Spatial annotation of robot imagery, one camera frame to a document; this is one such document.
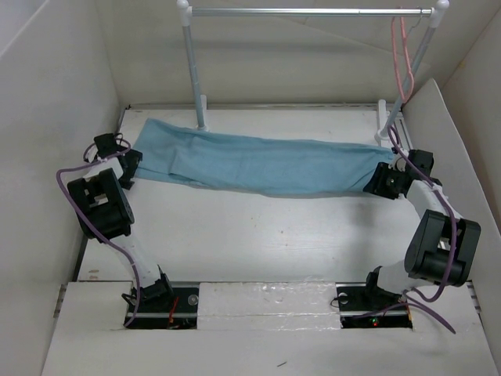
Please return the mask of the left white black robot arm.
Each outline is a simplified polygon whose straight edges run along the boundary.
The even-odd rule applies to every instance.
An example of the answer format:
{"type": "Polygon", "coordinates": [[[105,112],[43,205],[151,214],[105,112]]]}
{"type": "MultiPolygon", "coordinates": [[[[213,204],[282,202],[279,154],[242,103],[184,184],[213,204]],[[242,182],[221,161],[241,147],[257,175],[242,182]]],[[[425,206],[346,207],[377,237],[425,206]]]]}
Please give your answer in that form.
{"type": "Polygon", "coordinates": [[[92,165],[81,178],[67,184],[67,192],[83,217],[78,219],[83,233],[89,239],[102,236],[98,242],[111,242],[131,275],[138,277],[139,286],[124,300],[140,309],[163,311],[175,301],[175,293],[167,275],[151,258],[132,234],[135,217],[126,197],[134,184],[135,171],[142,153],[133,150],[118,134],[105,133],[94,138],[96,154],[93,159],[84,155],[92,165]]]}

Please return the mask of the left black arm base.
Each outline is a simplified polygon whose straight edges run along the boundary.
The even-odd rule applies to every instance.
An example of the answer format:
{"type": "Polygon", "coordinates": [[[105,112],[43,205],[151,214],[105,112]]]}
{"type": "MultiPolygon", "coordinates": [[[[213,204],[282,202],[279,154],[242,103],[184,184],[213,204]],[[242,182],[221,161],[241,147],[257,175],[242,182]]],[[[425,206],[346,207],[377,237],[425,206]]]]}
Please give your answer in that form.
{"type": "Polygon", "coordinates": [[[124,324],[131,330],[194,330],[197,328],[198,303],[200,294],[199,284],[174,284],[175,297],[167,305],[163,303],[141,303],[139,310],[134,314],[135,303],[132,295],[123,294],[127,302],[128,311],[124,324]]]}

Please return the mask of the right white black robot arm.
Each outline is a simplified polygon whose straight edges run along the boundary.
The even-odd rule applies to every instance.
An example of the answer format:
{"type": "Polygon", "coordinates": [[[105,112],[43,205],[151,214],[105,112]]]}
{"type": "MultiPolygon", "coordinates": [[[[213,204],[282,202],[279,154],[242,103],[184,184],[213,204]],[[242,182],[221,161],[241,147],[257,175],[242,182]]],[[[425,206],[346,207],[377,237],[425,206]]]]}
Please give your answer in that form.
{"type": "Polygon", "coordinates": [[[431,152],[392,151],[392,162],[379,163],[363,190],[388,199],[404,197],[413,205],[420,223],[402,261],[378,266],[368,274],[362,299],[373,309],[428,284],[438,288],[428,302],[436,301],[446,287],[463,286],[481,235],[481,226],[456,211],[444,194],[442,182],[431,177],[431,152]]]}

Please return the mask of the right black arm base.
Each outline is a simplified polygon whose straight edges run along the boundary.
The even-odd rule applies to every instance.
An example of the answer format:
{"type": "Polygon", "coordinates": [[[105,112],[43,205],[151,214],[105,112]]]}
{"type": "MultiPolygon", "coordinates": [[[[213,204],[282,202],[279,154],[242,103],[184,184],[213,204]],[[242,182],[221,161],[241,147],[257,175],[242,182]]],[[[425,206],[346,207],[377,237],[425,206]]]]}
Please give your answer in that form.
{"type": "Polygon", "coordinates": [[[364,284],[339,284],[336,293],[330,305],[338,310],[342,329],[413,328],[399,295],[369,292],[364,284]]]}

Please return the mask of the light blue trousers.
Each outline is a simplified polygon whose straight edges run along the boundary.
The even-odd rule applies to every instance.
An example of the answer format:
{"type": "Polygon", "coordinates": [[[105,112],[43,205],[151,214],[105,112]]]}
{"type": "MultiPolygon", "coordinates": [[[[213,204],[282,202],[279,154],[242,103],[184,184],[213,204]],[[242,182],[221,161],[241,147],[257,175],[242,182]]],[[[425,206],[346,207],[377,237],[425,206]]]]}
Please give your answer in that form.
{"type": "Polygon", "coordinates": [[[140,179],[270,196],[359,193],[394,157],[380,146],[202,132],[156,119],[134,148],[140,179]]]}

